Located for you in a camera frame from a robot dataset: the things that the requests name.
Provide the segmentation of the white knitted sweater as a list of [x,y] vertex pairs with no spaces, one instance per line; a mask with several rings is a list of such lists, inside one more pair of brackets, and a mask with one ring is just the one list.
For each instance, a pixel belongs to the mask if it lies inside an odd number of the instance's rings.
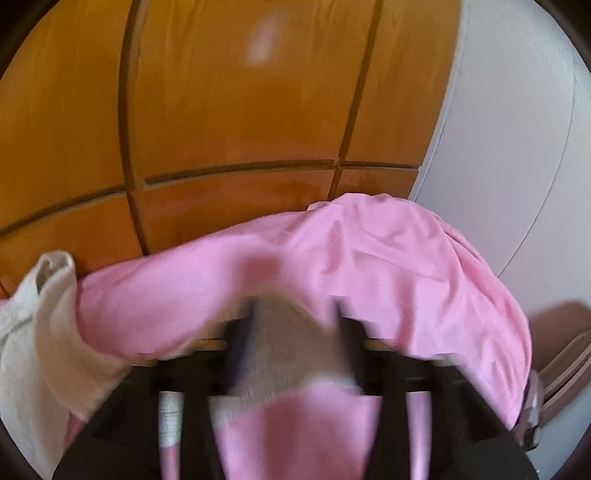
[[[147,331],[136,352],[109,354],[86,343],[78,328],[73,258],[44,254],[1,309],[1,419],[31,468],[44,479],[65,451],[71,416],[88,419],[133,366],[175,359],[221,333],[245,309],[235,298],[200,309],[190,299],[157,299],[142,287],[117,290],[116,313]],[[294,299],[259,293],[259,317],[247,343],[245,378],[228,398],[211,399],[215,429],[245,411],[321,387],[353,387],[353,374],[334,335]]]

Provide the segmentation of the pink bed sheet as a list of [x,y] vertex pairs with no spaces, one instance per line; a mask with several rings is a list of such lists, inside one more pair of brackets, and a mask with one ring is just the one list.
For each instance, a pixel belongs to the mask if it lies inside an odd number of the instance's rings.
[[257,296],[256,347],[238,395],[215,402],[231,479],[358,479],[380,406],[353,389],[342,307],[400,352],[454,355],[507,426],[531,367],[527,319],[484,258],[420,205],[346,194],[259,218],[80,281],[84,341],[165,357]]

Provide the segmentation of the pink striped bag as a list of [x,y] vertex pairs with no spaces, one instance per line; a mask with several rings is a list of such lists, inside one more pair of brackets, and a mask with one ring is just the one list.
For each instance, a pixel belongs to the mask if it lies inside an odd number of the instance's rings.
[[532,364],[513,429],[521,447],[535,449],[542,429],[590,383],[590,307],[579,301],[530,316]]

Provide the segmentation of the orange wooden wardrobe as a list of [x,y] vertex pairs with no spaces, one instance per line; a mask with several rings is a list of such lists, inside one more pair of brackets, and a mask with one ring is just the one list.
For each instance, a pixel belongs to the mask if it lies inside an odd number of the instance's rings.
[[346,192],[408,197],[458,1],[5,1],[1,294]]

